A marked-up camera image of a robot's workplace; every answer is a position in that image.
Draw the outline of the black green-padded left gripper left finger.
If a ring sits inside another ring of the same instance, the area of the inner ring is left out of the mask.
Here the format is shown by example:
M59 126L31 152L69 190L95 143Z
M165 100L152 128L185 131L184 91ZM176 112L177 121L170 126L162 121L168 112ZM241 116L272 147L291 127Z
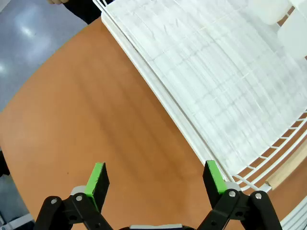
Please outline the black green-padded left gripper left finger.
M35 230L71 230L82 223L88 230L111 230L101 211L109 187L106 164L96 163L83 192L47 197L35 221Z

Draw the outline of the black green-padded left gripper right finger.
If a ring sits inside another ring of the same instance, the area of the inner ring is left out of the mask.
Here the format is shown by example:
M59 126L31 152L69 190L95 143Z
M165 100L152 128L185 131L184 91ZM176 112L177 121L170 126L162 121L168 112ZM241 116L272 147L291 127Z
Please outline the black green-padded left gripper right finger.
M244 194L236 183L223 180L214 160L206 161L202 177L212 210L199 230L223 230L230 220L239 220L246 230L282 229L266 192Z

